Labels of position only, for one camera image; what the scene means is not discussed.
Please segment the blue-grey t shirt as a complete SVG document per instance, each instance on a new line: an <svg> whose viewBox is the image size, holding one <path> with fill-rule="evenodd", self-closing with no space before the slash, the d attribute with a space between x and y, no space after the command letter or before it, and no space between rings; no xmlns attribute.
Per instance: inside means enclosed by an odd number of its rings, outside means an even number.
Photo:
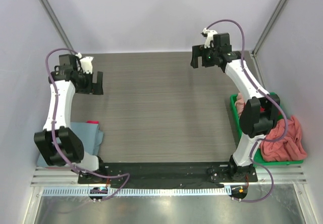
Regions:
<svg viewBox="0 0 323 224"><path fill-rule="evenodd" d="M98 155L104 133L99 125L86 122L71 122L71 130L82 141L84 150L91 155Z"/></svg>

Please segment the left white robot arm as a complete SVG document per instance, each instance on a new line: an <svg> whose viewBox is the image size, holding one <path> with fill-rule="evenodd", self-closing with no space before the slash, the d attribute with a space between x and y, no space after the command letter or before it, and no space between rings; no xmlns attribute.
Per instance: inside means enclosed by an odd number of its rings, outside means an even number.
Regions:
<svg viewBox="0 0 323 224"><path fill-rule="evenodd" d="M93 57L63 54L59 65L48 70L50 104L42 131L34 142L48 166L70 166L82 179L102 183L107 178L103 161L84 149L81 139L71 129L72 101L76 93L103 95L103 73L93 81Z"/></svg>

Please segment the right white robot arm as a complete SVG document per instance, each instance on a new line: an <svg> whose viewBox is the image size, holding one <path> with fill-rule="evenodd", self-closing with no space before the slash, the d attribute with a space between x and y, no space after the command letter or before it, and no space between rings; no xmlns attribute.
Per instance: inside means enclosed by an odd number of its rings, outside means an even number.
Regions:
<svg viewBox="0 0 323 224"><path fill-rule="evenodd" d="M228 33L217 33L204 29L206 38L202 45L192 47L191 67L205 68L218 66L234 82L244 100L244 108L239 117L242 135L229 161L216 163L208 169L211 181L256 182L254 155L260 142L278 121L280 98L269 94L251 74L243 54L233 51Z"/></svg>

